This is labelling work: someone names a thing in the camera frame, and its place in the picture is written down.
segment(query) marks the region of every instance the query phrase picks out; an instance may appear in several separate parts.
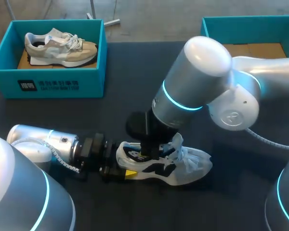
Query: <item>sneaker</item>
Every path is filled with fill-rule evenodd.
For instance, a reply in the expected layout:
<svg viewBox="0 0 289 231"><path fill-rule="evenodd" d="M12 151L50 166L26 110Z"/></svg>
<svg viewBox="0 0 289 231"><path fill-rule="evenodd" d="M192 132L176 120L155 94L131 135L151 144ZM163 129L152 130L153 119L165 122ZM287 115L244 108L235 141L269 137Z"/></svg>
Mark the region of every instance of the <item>sneaker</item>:
<svg viewBox="0 0 289 231"><path fill-rule="evenodd" d="M183 138L177 133L171 143L162 147L159 160L140 153L140 143L122 142L117 150L121 168L135 171L133 180L158 178L169 185L183 185L204 177L212 168L210 155L204 151L183 147Z"/></svg>
<svg viewBox="0 0 289 231"><path fill-rule="evenodd" d="M25 47L31 56L31 65L61 64L65 67L89 63L96 56L98 48L93 42L86 42L77 35L62 33L55 28L46 35L27 33Z"/></svg>

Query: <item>teal cardboard box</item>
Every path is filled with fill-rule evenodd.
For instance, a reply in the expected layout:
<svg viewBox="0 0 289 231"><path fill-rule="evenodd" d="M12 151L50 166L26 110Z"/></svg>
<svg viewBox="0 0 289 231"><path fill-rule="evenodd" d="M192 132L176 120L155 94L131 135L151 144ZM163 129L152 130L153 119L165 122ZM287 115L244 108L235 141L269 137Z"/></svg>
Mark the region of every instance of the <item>teal cardboard box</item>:
<svg viewBox="0 0 289 231"><path fill-rule="evenodd" d="M98 44L96 68L17 69L25 48L25 34L44 35L52 28ZM101 98L106 56L102 20L12 21L0 44L0 91L8 99Z"/></svg>
<svg viewBox="0 0 289 231"><path fill-rule="evenodd" d="M204 17L200 34L221 44L280 43L289 57L289 15Z"/></svg>

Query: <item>shoe tongue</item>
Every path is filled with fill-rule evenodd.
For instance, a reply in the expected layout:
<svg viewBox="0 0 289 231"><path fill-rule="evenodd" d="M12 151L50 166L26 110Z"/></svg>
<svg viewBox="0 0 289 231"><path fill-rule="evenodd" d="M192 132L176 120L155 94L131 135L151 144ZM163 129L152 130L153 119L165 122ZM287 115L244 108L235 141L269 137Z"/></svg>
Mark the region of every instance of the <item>shoe tongue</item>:
<svg viewBox="0 0 289 231"><path fill-rule="evenodd" d="M63 33L55 28L53 28L45 37L45 44L47 44L50 40L54 40L59 43L66 42L64 38L62 38Z"/></svg>
<svg viewBox="0 0 289 231"><path fill-rule="evenodd" d="M65 40L64 38L59 38L59 37L56 37L56 36L47 35L47 36L45 37L45 45L46 45L50 40L56 41L56 42L58 42L58 43L64 43L64 42L66 42L66 40Z"/></svg>
<svg viewBox="0 0 289 231"><path fill-rule="evenodd" d="M169 155L169 158L175 159L178 156L178 153L181 153L182 143L183 143L183 137L181 136L180 133L176 133L174 137L172 138L172 142L171 142L172 148L174 148L176 151L171 153Z"/></svg>

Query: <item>white shoelace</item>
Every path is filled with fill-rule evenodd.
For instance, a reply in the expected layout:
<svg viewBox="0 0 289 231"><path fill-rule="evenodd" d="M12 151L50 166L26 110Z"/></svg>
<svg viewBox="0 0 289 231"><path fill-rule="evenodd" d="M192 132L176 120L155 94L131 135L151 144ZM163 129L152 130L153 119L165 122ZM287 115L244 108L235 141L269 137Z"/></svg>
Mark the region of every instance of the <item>white shoelace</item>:
<svg viewBox="0 0 289 231"><path fill-rule="evenodd" d="M84 41L83 39L80 39L77 35L72 35L70 33L63 33L63 35L66 35L66 42L60 44L60 46L68 46L68 50L78 50L82 48L82 41Z"/></svg>
<svg viewBox="0 0 289 231"><path fill-rule="evenodd" d="M180 150L177 151L178 154L176 156L174 156L174 158L170 157L172 154L165 156L165 158L173 161L174 163L181 162L183 160L184 156L187 154L187 148L181 147Z"/></svg>
<svg viewBox="0 0 289 231"><path fill-rule="evenodd" d="M175 164L183 161L186 167L187 174L195 172L197 170L201 170L202 168L199 168L198 166L199 158L196 156L189 156L185 158L187 154L188 149L182 146L181 151L178 151L178 154L174 156L174 158L169 157L171 156L171 154L169 156L166 156L165 158L171 160Z"/></svg>

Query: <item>dark tabletop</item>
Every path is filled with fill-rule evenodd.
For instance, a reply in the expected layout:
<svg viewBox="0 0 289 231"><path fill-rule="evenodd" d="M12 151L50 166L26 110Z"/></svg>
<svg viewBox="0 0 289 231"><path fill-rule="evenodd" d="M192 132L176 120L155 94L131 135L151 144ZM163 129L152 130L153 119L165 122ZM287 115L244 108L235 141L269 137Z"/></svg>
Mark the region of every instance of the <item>dark tabletop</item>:
<svg viewBox="0 0 289 231"><path fill-rule="evenodd" d="M132 141L124 124L130 112L146 111L183 47L183 42L109 43L102 99L5 100L0 94L0 137L15 124ZM261 104L252 127L289 145L289 99ZM289 151L255 140L244 131L217 127L207 108L183 128L184 145L212 155L209 175L191 185L159 181L105 184L54 176L76 207L76 230L262 231L267 193L289 160Z"/></svg>

